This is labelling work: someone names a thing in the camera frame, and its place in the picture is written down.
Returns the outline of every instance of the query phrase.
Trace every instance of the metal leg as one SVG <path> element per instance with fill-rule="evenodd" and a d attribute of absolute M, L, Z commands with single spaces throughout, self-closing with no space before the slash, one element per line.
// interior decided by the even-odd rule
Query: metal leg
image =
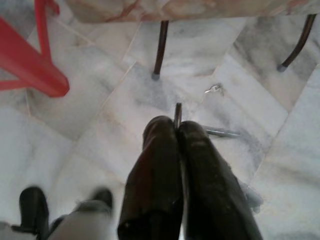
<path fill-rule="evenodd" d="M 237 131 L 231 131 L 223 128 L 215 128 L 211 126 L 202 126 L 202 128 L 206 131 L 209 135 L 215 135 L 221 138 L 243 138 L 244 136 Z"/>
<path fill-rule="evenodd" d="M 277 67 L 278 72 L 284 72 L 287 67 L 296 59 L 296 57 L 299 55 L 299 53 L 301 52 L 301 50 L 303 49 L 303 47 L 306 44 L 306 41 L 309 37 L 309 34 L 311 32 L 312 26 L 314 24 L 315 18 L 316 18 L 316 14 L 309 14 L 306 18 L 304 27 L 303 27 L 303 31 L 301 33 L 300 39 L 297 43 L 297 45 L 295 46 L 294 50 L 292 51 L 292 53 L 288 56 L 288 58 Z"/>
<path fill-rule="evenodd" d="M 154 70 L 152 73 L 153 80 L 158 80 L 160 78 L 160 70 L 161 70 L 162 61 L 164 59 L 165 48 L 166 48 L 168 25 L 169 25 L 169 21 L 161 21 L 158 52 L 156 54 L 156 61 L 155 61 Z"/>

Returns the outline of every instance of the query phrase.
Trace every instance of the gray pants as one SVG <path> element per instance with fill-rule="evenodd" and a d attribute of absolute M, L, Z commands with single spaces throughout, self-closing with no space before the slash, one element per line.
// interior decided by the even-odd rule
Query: gray pants
<path fill-rule="evenodd" d="M 111 209 L 102 201 L 82 202 L 66 215 L 48 240 L 107 240 L 110 234 Z M 29 233 L 13 232 L 0 222 L 0 240 L 35 240 Z"/>

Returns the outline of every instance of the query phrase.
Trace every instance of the foot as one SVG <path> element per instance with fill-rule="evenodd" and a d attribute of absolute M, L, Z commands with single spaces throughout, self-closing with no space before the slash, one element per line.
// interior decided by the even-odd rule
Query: foot
<path fill-rule="evenodd" d="M 65 217 L 66 217 L 66 215 L 63 215 L 63 216 L 57 218 L 56 220 L 54 220 L 54 222 L 51 224 L 51 227 L 50 227 L 50 230 L 49 230 L 49 233 L 48 233 L 48 238 L 59 227 L 59 225 L 63 222 Z"/>
<path fill-rule="evenodd" d="M 93 194 L 91 200 L 99 200 L 104 202 L 111 210 L 113 208 L 113 195 L 112 192 L 106 188 L 98 188 Z"/>
<path fill-rule="evenodd" d="M 13 225 L 12 230 L 37 235 L 38 240 L 45 239 L 48 234 L 49 210 L 43 191 L 37 186 L 26 188 L 20 194 L 19 205 L 21 225 Z"/>

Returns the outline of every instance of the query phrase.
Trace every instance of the leg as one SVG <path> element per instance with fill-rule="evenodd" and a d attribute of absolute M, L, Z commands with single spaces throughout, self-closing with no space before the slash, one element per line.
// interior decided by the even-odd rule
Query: leg
<path fill-rule="evenodd" d="M 143 150 L 125 185 L 118 225 L 120 240 L 177 240 L 183 214 L 179 145 L 174 122 L 152 119 Z"/>
<path fill-rule="evenodd" d="M 36 30 L 38 32 L 38 40 L 41 48 L 41 53 L 48 61 L 51 60 L 50 43 L 48 36 L 46 6 L 50 7 L 54 14 L 59 15 L 59 5 L 54 0 L 35 0 L 34 10 L 36 19 Z"/>
<path fill-rule="evenodd" d="M 0 17 L 0 67 L 16 75 L 17 82 L 0 83 L 0 90 L 31 86 L 50 97 L 62 97 L 69 90 L 67 78 L 30 46 Z"/>
<path fill-rule="evenodd" d="M 49 240 L 105 240 L 108 239 L 112 213 L 112 193 L 100 189 L 95 196 L 82 202 L 71 214 L 53 223 Z"/>
<path fill-rule="evenodd" d="M 162 61 L 164 59 L 165 48 L 166 48 L 168 25 L 169 25 L 169 21 L 161 22 L 158 52 L 156 54 L 156 61 L 155 61 L 154 70 L 152 73 L 153 80 L 158 80 L 160 78 L 160 70 L 161 70 Z"/>
<path fill-rule="evenodd" d="M 299 55 L 299 53 L 305 46 L 316 16 L 316 14 L 310 14 L 307 16 L 300 39 L 292 53 L 289 55 L 289 57 L 277 67 L 277 70 L 279 72 L 284 72 L 287 69 L 287 67 L 296 59 L 296 57 Z"/>
<path fill-rule="evenodd" d="M 204 129 L 184 121 L 177 138 L 188 183 L 185 239 L 262 240 L 237 178 Z"/>

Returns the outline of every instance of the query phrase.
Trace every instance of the marble tabletop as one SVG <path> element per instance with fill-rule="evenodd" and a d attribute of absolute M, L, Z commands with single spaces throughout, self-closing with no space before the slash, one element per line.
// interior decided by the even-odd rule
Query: marble tabletop
<path fill-rule="evenodd" d="M 66 0 L 82 22 L 137 22 L 199 18 L 306 15 L 319 0 Z"/>

